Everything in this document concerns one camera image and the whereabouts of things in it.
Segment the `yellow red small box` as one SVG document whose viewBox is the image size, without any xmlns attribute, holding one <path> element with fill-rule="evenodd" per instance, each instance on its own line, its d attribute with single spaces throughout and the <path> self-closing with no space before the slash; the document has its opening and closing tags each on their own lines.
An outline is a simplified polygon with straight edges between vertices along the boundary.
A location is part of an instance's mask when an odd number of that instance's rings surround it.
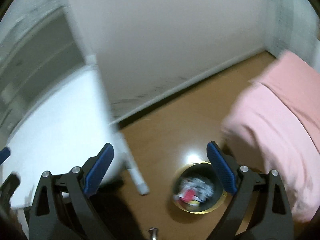
<svg viewBox="0 0 320 240">
<path fill-rule="evenodd" d="M 196 196 L 195 190 L 186 189 L 182 192 L 182 195 L 180 196 L 180 198 L 183 202 L 188 203 L 193 201 L 195 196 Z"/>
</svg>

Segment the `black gold trash bin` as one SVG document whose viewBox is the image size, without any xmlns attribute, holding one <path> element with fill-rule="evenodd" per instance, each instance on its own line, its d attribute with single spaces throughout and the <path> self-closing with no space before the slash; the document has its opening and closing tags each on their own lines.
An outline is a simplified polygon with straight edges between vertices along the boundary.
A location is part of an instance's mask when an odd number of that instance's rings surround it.
<svg viewBox="0 0 320 240">
<path fill-rule="evenodd" d="M 196 192 L 194 200 L 185 203 L 180 196 L 186 189 Z M 193 214 L 210 213 L 227 197 L 221 182 L 209 162 L 192 163 L 176 171 L 172 184 L 172 201 L 181 210 Z"/>
</svg>

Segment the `white desk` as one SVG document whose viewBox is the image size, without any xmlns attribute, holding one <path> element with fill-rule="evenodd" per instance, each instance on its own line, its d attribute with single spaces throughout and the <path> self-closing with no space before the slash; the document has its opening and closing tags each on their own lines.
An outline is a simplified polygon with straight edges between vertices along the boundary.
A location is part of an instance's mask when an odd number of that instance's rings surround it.
<svg viewBox="0 0 320 240">
<path fill-rule="evenodd" d="M 115 145 L 110 122 L 96 66 L 84 67 L 58 84 L 9 139 L 11 155 L 3 164 L 3 178 L 15 172 L 21 180 L 11 207 L 32 204 L 44 171 L 67 173 L 97 155 L 106 143 Z"/>
</svg>

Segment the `chrome chair base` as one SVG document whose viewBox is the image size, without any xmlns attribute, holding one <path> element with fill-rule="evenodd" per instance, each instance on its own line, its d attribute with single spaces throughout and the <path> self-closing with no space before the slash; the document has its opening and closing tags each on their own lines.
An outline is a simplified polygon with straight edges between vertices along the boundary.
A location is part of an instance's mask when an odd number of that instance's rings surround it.
<svg viewBox="0 0 320 240">
<path fill-rule="evenodd" d="M 149 240 L 157 240 L 158 239 L 159 229 L 157 227 L 151 227 L 148 230 Z"/>
</svg>

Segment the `white desk hutch shelf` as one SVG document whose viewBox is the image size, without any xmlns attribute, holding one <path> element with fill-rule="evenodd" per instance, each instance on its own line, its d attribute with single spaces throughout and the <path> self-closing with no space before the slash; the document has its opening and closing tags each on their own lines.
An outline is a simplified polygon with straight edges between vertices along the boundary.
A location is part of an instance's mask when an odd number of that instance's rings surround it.
<svg viewBox="0 0 320 240">
<path fill-rule="evenodd" d="M 31 0 L 1 40 L 1 134 L 8 137 L 40 98 L 84 66 L 69 0 Z"/>
</svg>

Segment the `grey curtain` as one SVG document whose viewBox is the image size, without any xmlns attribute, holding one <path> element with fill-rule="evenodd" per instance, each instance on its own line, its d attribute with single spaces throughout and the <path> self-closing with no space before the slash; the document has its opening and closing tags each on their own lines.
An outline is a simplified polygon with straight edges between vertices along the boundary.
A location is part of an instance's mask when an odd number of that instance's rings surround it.
<svg viewBox="0 0 320 240">
<path fill-rule="evenodd" d="M 308 0 L 268 0 L 265 49 L 275 57 L 289 50 L 310 63 L 315 52 L 318 16 Z"/>
</svg>

